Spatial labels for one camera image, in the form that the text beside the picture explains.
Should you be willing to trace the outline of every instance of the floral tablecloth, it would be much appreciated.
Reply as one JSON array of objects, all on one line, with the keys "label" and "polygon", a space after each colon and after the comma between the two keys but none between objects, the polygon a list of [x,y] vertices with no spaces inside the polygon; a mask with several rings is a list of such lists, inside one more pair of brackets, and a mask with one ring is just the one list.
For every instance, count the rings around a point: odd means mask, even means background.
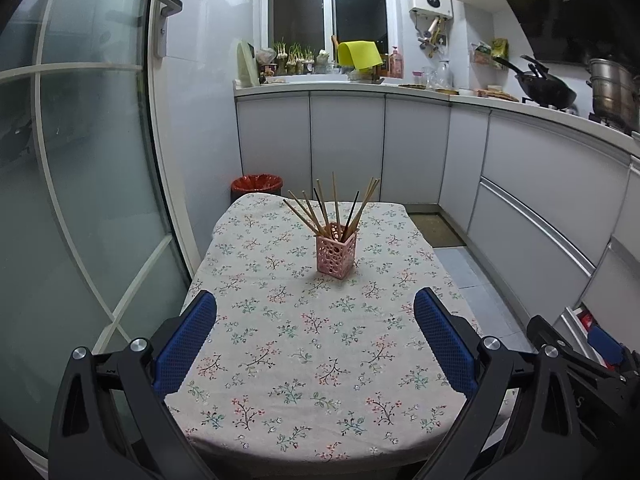
[{"label": "floral tablecloth", "polygon": [[[339,206],[346,218],[351,204]],[[367,205],[342,281],[316,271],[315,246],[280,197],[229,208],[186,299],[212,292],[216,324],[167,405],[194,446],[254,474],[423,460],[465,398],[415,322],[414,295],[430,286],[477,327],[468,305],[401,205]]]}]

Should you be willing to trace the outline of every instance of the floor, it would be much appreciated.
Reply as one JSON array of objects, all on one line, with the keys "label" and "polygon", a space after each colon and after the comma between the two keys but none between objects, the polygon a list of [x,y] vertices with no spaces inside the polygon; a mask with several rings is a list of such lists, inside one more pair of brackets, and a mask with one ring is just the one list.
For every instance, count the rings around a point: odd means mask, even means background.
[{"label": "floor", "polygon": [[499,338],[511,350],[533,351],[509,307],[444,219],[437,214],[410,217],[460,289],[482,333]]}]

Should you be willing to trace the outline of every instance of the red trash bag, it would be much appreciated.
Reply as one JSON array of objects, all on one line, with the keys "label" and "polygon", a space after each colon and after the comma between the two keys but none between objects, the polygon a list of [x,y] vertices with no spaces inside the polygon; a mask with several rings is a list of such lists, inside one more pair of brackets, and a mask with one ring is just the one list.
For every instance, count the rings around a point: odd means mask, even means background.
[{"label": "red trash bag", "polygon": [[269,193],[280,196],[281,189],[282,178],[277,175],[263,173],[241,176],[231,183],[231,202],[235,202],[247,193]]}]

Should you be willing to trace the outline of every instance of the black frying pan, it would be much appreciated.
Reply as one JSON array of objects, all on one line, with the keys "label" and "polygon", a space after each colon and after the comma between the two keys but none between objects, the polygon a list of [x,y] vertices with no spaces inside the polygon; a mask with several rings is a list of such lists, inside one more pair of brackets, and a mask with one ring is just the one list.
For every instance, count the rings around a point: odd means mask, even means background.
[{"label": "black frying pan", "polygon": [[549,74],[548,68],[535,59],[529,56],[525,59],[531,60],[542,76],[538,76],[534,72],[523,72],[507,60],[494,56],[495,62],[511,68],[516,73],[516,79],[523,92],[540,106],[548,107],[552,105],[559,110],[564,110],[574,103],[575,92],[564,81]]}]

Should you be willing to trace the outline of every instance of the silver bolt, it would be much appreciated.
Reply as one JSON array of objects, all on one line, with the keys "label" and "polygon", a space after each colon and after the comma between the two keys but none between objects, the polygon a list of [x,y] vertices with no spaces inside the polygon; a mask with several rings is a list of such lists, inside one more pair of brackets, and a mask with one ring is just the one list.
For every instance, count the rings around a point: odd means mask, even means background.
[{"label": "silver bolt", "polygon": [[489,350],[497,350],[500,348],[500,340],[492,336],[485,337],[482,344],[484,344],[484,346]]},{"label": "silver bolt", "polygon": [[146,340],[142,338],[134,339],[129,345],[134,352],[142,352],[146,348]]},{"label": "silver bolt", "polygon": [[555,346],[546,345],[545,346],[545,354],[548,357],[558,357],[558,349]]},{"label": "silver bolt", "polygon": [[86,355],[86,348],[83,346],[79,346],[72,352],[71,355],[75,360],[79,361]]}]

